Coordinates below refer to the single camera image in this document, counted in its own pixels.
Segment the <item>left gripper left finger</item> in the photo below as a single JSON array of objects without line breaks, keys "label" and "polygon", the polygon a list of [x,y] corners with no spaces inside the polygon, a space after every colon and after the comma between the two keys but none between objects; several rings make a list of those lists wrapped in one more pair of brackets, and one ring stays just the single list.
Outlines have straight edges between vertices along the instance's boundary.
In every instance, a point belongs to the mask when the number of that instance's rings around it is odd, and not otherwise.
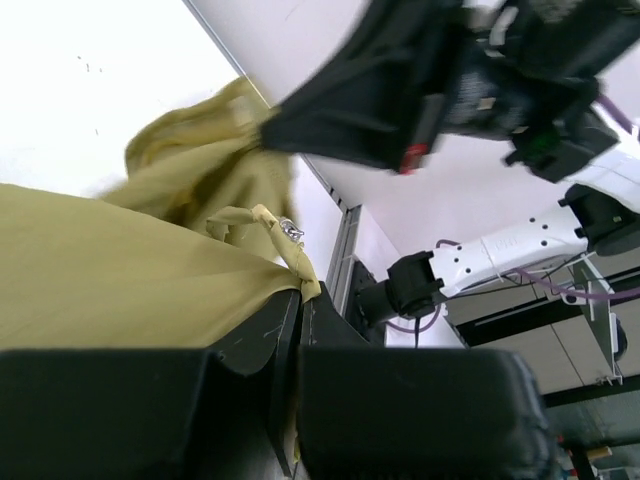
[{"label": "left gripper left finger", "polygon": [[187,479],[208,443],[255,438],[279,477],[300,296],[273,295],[196,349],[10,349],[1,355],[5,479]]}]

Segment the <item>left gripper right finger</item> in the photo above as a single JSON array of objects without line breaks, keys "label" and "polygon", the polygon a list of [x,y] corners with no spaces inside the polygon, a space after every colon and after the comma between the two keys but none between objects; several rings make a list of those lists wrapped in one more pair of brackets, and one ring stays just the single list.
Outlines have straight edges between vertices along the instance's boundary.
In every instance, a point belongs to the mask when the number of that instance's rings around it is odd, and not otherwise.
[{"label": "left gripper right finger", "polygon": [[303,307],[297,430],[313,479],[549,479],[535,378],[493,349],[376,347],[327,293]]}]

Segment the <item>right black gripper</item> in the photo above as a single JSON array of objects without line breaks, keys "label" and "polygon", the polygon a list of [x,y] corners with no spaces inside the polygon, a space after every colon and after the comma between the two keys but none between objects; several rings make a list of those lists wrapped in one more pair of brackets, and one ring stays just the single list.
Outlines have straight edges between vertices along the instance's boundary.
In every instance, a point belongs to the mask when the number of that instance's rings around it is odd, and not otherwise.
[{"label": "right black gripper", "polygon": [[639,39],[635,1],[372,1],[260,130],[264,147],[404,173],[442,134],[507,141],[561,181],[612,150],[600,74]]}]

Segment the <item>olive tan jacket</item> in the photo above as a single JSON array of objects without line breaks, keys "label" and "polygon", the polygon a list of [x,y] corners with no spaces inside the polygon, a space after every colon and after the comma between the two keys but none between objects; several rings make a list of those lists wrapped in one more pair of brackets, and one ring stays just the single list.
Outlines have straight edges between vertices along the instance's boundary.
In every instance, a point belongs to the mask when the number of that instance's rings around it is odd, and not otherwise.
[{"label": "olive tan jacket", "polygon": [[1,355],[10,349],[196,349],[280,292],[321,292],[294,220],[271,110],[239,78],[168,112],[126,148],[97,199],[1,188]]}]

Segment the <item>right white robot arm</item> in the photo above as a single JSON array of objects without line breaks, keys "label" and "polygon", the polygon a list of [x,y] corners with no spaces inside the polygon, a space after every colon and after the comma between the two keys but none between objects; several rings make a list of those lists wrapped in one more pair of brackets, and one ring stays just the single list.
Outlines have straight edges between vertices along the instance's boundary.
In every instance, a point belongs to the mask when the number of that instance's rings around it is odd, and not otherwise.
[{"label": "right white robot arm", "polygon": [[373,1],[341,49],[260,129],[274,151],[398,173],[442,134],[507,141],[506,165],[567,183],[547,212],[405,256],[360,296],[369,322],[420,319],[460,292],[552,259],[639,244],[638,131],[600,73],[639,39],[635,1]]}]

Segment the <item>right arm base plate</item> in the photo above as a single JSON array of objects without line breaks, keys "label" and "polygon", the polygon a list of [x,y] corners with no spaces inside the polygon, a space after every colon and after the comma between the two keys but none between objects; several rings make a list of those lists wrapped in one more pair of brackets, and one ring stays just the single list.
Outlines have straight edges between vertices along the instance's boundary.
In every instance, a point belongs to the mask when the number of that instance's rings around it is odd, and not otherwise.
[{"label": "right arm base plate", "polygon": [[391,312],[385,283],[377,282],[366,266],[356,260],[344,314],[347,322],[369,343],[384,346]]}]

